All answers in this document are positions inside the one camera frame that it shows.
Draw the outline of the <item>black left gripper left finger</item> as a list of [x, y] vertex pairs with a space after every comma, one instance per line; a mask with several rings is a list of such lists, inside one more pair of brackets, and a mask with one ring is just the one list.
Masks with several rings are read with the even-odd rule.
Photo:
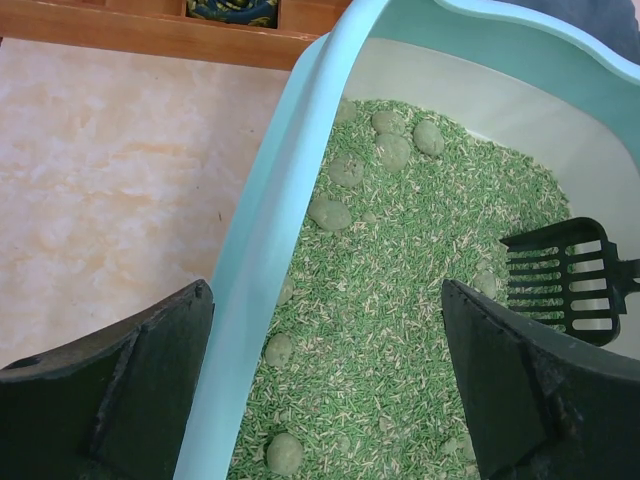
[[198, 280], [2, 368], [2, 478], [172, 478], [214, 308]]

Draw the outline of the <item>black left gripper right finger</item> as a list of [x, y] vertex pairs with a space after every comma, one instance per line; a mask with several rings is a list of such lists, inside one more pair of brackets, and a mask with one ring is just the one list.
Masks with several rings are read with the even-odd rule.
[[446, 280], [442, 313], [483, 479], [636, 479], [639, 362]]

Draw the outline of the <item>black slotted litter scoop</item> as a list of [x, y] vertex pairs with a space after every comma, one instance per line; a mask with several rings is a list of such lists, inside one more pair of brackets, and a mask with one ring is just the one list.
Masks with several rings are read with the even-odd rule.
[[571, 218], [501, 243], [512, 311], [599, 347], [619, 336], [626, 297], [639, 291], [639, 261], [620, 259], [599, 222]]

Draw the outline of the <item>teal plastic litter box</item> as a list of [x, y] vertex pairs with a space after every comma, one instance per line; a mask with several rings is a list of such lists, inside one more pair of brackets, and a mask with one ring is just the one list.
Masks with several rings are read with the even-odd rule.
[[226, 476], [339, 100], [396, 99], [552, 169], [575, 214], [639, 253], [639, 67], [554, 17], [494, 1], [355, 1], [299, 57], [211, 281], [215, 314], [175, 470]]

